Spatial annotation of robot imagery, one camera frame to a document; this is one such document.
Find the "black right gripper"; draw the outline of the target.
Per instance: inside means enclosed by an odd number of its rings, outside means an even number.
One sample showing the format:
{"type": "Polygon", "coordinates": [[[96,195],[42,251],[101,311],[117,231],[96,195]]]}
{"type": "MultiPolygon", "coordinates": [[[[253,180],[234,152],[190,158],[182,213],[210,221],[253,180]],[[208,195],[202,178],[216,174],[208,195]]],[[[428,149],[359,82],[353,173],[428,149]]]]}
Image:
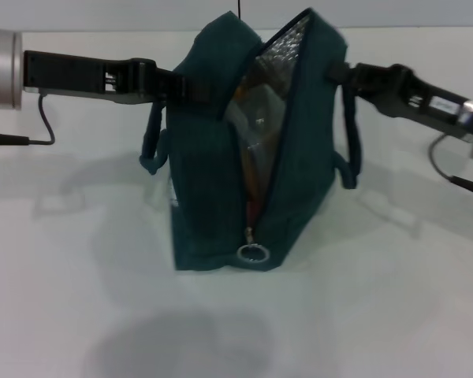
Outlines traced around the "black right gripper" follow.
{"type": "Polygon", "coordinates": [[[421,80],[404,65],[334,62],[327,79],[354,90],[387,117],[412,120],[451,136],[465,135],[457,123],[465,98],[421,80]]]}

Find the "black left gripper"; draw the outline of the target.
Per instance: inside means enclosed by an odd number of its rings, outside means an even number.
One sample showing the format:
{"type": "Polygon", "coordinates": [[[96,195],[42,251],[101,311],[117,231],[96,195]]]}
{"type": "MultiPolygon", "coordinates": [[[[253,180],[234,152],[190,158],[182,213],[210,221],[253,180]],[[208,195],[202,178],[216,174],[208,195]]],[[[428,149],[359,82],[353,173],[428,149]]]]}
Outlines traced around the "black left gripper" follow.
{"type": "Polygon", "coordinates": [[[160,102],[209,104],[212,87],[157,69],[157,95],[151,88],[156,64],[147,59],[105,60],[26,50],[24,87],[41,95],[93,98],[125,105],[160,102]]]}

